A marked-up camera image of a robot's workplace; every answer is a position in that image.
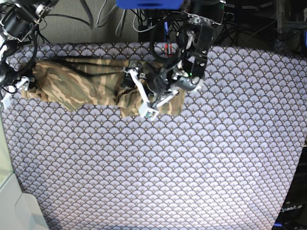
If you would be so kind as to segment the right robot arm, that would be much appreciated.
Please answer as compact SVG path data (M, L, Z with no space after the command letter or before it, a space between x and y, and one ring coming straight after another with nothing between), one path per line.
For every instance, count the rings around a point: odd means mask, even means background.
M16 93L17 82L34 64L38 42L35 32L40 23L58 3L57 0L2 0L0 10L0 91ZM32 57L22 69L16 71L7 63L7 58L19 48L33 43Z

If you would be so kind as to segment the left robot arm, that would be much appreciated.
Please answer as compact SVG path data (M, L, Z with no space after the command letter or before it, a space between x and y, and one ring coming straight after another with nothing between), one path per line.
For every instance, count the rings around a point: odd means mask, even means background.
M135 88L145 108L156 109L180 90L204 83L213 34L224 17L224 0L118 0L125 10L144 10L151 23L149 50L161 67L131 64L123 86Z

